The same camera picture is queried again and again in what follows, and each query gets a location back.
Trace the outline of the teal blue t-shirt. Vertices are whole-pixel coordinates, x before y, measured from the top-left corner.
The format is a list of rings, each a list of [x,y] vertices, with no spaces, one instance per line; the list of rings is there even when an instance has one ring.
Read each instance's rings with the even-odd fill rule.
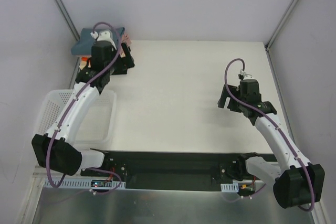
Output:
[[[96,29],[98,33],[103,30],[110,30],[113,34],[113,41],[115,45],[118,45],[118,38],[116,33],[111,29]],[[89,57],[91,56],[91,47],[95,40],[91,37],[90,33],[92,32],[91,28],[83,28],[80,33],[80,39],[76,42],[71,48],[71,54],[78,57]]]

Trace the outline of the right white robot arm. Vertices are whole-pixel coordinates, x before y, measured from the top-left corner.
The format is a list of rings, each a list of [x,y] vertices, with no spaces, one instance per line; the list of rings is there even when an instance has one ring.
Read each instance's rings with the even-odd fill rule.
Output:
[[[320,164],[312,164],[282,129],[277,111],[269,101],[262,101],[259,83],[255,79],[241,80],[239,86],[225,84],[218,107],[242,113],[264,137],[271,148],[278,167],[265,161],[257,153],[240,154],[234,165],[226,170],[235,180],[255,176],[272,187],[277,203],[312,211],[320,201],[325,171]]]

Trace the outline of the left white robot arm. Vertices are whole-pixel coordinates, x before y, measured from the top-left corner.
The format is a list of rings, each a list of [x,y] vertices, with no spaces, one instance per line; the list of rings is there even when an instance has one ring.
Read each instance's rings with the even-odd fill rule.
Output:
[[[91,148],[80,151],[74,144],[85,116],[109,83],[111,74],[125,73],[134,66],[126,42],[119,46],[109,40],[93,43],[91,57],[78,72],[71,96],[60,115],[44,134],[36,134],[32,139],[38,165],[46,169],[48,176],[52,171],[72,176],[87,168],[99,176],[110,173],[111,164],[102,151]]]

